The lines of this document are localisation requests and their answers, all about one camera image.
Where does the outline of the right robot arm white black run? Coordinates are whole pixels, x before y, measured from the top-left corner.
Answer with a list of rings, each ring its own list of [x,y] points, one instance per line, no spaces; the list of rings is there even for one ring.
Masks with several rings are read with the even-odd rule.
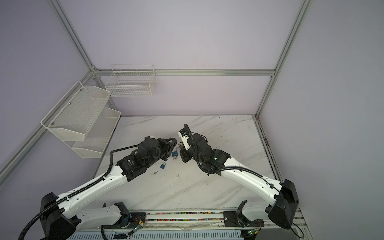
[[[291,229],[299,205],[296,186],[286,179],[283,182],[263,176],[247,168],[230,154],[212,149],[205,137],[200,134],[188,135],[184,130],[179,131],[182,140],[180,154],[186,163],[196,161],[199,169],[207,175],[217,174],[240,183],[260,196],[267,204],[263,212],[251,207],[243,201],[237,211],[241,226],[267,217],[280,228]]]

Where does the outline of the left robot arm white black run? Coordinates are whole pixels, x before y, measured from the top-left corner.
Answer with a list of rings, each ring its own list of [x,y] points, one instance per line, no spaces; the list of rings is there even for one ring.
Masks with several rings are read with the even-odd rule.
[[[46,240],[65,240],[85,223],[77,215],[87,204],[112,189],[126,184],[144,174],[159,160],[166,161],[177,144],[175,138],[162,139],[145,137],[132,148],[130,155],[114,162],[114,151],[110,152],[107,171],[99,177],[59,196],[54,193],[42,197],[38,217]]]

